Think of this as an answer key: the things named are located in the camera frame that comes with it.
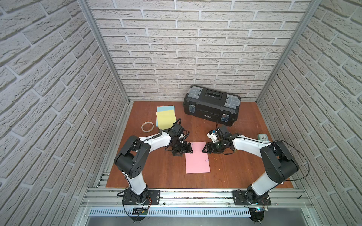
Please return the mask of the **pink paper sheet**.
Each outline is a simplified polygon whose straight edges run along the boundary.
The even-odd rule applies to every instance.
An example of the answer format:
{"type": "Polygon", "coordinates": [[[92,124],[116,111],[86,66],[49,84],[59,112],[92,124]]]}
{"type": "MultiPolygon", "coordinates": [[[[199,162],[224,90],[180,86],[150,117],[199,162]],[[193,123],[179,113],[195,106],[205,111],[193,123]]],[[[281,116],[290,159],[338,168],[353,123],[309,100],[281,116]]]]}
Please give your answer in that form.
{"type": "Polygon", "coordinates": [[[209,162],[205,162],[208,159],[207,153],[202,153],[202,150],[206,142],[192,142],[193,153],[186,153],[186,173],[209,173],[210,165],[209,162]]]}

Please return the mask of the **yellow paper sheet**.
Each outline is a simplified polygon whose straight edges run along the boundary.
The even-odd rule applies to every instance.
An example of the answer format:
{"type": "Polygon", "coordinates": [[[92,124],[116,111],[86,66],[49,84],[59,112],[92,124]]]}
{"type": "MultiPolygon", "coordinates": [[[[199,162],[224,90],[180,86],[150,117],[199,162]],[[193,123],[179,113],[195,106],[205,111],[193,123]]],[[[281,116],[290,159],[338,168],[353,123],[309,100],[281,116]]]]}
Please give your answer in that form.
{"type": "Polygon", "coordinates": [[[157,112],[156,115],[159,129],[169,129],[176,122],[174,110],[157,112]]]}

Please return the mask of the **light blue paper sheet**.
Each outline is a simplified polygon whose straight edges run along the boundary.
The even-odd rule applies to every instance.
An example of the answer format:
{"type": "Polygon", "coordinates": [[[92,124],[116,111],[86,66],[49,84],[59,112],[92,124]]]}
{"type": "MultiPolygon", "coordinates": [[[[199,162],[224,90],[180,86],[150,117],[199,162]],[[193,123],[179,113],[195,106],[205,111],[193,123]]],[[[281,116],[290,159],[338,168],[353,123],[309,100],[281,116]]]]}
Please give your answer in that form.
{"type": "Polygon", "coordinates": [[[176,117],[175,117],[175,112],[174,112],[174,105],[171,106],[158,106],[157,107],[157,111],[156,111],[156,126],[159,127],[158,122],[158,112],[164,112],[166,111],[167,113],[165,114],[166,119],[164,120],[163,118],[161,119],[161,121],[166,121],[169,122],[170,124],[173,124],[176,121],[176,117]]]}

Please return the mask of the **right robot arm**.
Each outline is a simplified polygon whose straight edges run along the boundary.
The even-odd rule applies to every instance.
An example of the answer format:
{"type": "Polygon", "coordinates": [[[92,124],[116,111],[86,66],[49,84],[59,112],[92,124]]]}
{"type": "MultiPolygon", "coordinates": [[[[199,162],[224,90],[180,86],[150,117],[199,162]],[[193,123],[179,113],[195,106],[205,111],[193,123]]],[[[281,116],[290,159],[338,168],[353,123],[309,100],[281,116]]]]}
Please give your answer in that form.
{"type": "Polygon", "coordinates": [[[258,198],[269,190],[286,181],[299,171],[299,165],[282,141],[262,141],[245,137],[241,134],[231,134],[225,126],[207,133],[211,142],[206,143],[202,152],[224,153],[226,149],[241,150],[260,157],[265,172],[248,187],[252,198],[258,198]]]}

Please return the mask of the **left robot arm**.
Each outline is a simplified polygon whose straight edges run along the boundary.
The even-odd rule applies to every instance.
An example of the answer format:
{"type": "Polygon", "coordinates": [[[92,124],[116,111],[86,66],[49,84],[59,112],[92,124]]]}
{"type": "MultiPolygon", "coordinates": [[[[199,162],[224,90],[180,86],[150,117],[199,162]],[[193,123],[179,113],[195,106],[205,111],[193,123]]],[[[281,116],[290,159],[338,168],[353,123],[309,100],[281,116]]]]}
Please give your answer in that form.
{"type": "Polygon", "coordinates": [[[181,118],[168,129],[160,129],[155,135],[148,137],[130,136],[117,156],[114,165],[125,175],[131,193],[143,198],[148,190],[142,175],[149,154],[159,148],[172,152],[173,156],[193,153],[191,143],[186,141],[189,131],[182,126],[181,118]]]}

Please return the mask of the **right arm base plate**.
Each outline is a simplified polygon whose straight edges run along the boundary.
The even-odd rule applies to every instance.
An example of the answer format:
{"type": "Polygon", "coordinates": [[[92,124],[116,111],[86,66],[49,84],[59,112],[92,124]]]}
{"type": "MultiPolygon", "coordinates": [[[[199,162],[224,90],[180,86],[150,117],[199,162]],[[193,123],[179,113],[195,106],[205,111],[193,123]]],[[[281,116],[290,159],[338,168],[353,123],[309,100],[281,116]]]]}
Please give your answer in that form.
{"type": "Polygon", "coordinates": [[[253,190],[234,190],[232,192],[234,204],[236,206],[255,206],[255,205],[262,205],[262,206],[270,206],[271,199],[269,197],[268,192],[263,195],[257,195],[254,193],[253,190]]]}

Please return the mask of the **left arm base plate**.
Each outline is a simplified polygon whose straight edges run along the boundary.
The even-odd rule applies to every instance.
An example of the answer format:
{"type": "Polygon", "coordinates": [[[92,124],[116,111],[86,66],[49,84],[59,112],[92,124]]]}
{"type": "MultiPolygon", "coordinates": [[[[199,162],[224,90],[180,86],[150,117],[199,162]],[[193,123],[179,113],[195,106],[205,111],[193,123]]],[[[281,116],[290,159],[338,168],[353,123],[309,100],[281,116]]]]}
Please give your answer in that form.
{"type": "Polygon", "coordinates": [[[142,194],[137,195],[130,189],[127,189],[122,193],[124,205],[158,205],[160,200],[160,190],[145,190],[142,194]]]}

